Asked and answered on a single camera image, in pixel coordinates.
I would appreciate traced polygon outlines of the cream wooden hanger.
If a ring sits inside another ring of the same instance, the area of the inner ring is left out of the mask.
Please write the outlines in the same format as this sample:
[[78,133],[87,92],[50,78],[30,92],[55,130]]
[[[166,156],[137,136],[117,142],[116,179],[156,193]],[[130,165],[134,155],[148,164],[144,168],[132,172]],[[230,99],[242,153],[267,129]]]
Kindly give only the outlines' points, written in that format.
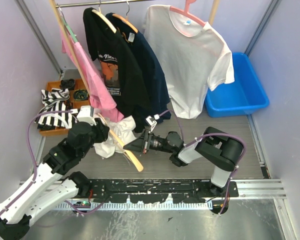
[[138,172],[142,172],[144,167],[138,158],[130,150],[123,149],[124,145],[136,139],[133,133],[136,127],[134,118],[128,116],[119,122],[112,122],[100,113],[96,116],[109,127],[109,133],[105,142],[94,144],[95,153],[104,159],[112,157],[115,153],[123,154],[136,167]]

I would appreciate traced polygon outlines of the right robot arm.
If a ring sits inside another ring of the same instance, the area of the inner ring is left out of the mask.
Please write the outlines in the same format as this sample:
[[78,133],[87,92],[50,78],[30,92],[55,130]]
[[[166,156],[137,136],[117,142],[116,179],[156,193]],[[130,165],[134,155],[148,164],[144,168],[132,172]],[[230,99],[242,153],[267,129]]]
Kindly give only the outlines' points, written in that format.
[[239,137],[208,127],[203,135],[188,144],[175,131],[170,131],[163,138],[144,130],[123,149],[143,154],[149,150],[170,153],[169,159],[177,167],[205,158],[214,165],[209,191],[213,196],[221,197],[227,191],[227,184],[245,154],[246,146]]

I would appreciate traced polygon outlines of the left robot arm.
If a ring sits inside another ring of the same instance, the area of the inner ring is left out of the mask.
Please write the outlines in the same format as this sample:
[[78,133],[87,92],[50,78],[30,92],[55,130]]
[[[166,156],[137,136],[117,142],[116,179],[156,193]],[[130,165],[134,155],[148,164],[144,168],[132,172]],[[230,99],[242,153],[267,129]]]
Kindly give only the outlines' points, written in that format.
[[32,176],[0,203],[0,237],[3,240],[22,239],[39,218],[59,203],[89,195],[91,182],[80,171],[66,177],[55,189],[45,191],[78,165],[94,144],[108,139],[109,127],[99,118],[94,121],[93,124],[75,123],[67,137],[49,150]]

